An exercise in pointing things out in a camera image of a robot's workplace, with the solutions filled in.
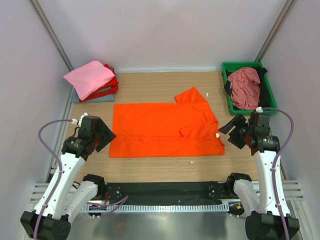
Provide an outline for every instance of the laundry basket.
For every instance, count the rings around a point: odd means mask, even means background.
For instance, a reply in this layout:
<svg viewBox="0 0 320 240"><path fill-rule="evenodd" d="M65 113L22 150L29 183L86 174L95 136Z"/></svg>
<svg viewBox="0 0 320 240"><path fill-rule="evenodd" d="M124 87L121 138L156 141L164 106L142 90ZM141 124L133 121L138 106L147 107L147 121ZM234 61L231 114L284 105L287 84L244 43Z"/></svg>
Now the laundry basket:
<svg viewBox="0 0 320 240"><path fill-rule="evenodd" d="M223 82L224 84L226 84L226 82L228 81L228 77L227 77L227 72L235 72L241 68L257 68L257 67L261 67L263 68L263 65L261 62L224 62L222 64L222 75L223 75ZM277 107L277 104L276 104L276 101L275 101L275 97L271 91L271 88L270 88L270 85L269 85L269 81L268 81L268 78L267 78L267 75L264 74L263 75L263 79L260 80L261 83L264 83L266 88L268 89L268 93L269 93L269 107L270 108L276 108ZM238 109L235 109L233 104L232 104L232 100L231 100L231 97L226 94L226 97L227 97L227 103L228 103L228 108L229 108L229 112L230 112L230 115L237 115L237 114L242 114L242 115L245 115L245 116L248 116L251 114L252 110L238 110ZM276 111L274 110L266 110L266 111L263 111L264 113L268 113L268 114L275 114Z"/></svg>

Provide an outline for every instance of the orange shirt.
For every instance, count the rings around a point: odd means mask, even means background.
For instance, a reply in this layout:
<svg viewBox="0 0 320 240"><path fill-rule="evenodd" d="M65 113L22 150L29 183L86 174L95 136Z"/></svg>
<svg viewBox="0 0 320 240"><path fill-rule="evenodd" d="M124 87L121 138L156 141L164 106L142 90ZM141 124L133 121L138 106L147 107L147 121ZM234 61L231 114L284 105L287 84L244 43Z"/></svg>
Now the orange shirt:
<svg viewBox="0 0 320 240"><path fill-rule="evenodd" d="M115 104L110 157L181 157L225 154L218 120L195 87L176 103Z"/></svg>

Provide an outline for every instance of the wooden table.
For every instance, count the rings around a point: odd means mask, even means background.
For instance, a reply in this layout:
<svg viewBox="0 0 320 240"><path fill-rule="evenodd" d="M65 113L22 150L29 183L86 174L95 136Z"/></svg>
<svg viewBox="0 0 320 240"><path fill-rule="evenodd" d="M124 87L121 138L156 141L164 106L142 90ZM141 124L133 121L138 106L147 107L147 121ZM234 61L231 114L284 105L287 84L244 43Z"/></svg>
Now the wooden table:
<svg viewBox="0 0 320 240"><path fill-rule="evenodd" d="M123 73L119 82L115 102L74 104L71 117L78 119L88 112L101 117L112 129L114 104L174 103L174 96L196 87L209 102L220 126L232 119L221 72ZM74 126L70 124L67 136L73 132ZM76 180L95 174L109 183L225 181L231 172L249 174L252 180L258 180L249 148L236 148L223 134L221 139L225 144L223 156L110 158L107 146L90 155Z"/></svg>

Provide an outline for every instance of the pink cloth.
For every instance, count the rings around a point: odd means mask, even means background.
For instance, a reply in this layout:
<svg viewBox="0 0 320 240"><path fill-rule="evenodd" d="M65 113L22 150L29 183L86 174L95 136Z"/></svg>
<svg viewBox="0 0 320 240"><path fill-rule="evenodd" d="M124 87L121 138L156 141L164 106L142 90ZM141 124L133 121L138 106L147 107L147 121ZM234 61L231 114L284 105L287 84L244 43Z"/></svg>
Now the pink cloth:
<svg viewBox="0 0 320 240"><path fill-rule="evenodd" d="M243 67L229 75L231 82L232 104L241 110L253 110L258 107L260 97L260 79L257 71Z"/></svg>
<svg viewBox="0 0 320 240"><path fill-rule="evenodd" d="M92 61L66 75L66 79L73 85L80 100L86 99L97 89L110 82L115 74L99 61Z"/></svg>

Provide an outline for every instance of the stack of folded clothes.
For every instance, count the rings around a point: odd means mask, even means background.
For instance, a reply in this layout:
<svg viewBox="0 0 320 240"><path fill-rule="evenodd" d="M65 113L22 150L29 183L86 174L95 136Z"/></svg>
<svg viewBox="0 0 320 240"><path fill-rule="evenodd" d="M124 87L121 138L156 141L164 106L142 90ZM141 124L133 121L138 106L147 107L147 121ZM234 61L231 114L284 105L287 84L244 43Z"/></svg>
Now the stack of folded clothes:
<svg viewBox="0 0 320 240"><path fill-rule="evenodd" d="M79 67L65 76L73 85L73 103L113 102L118 91L118 80L115 70L108 64L92 61Z"/></svg>

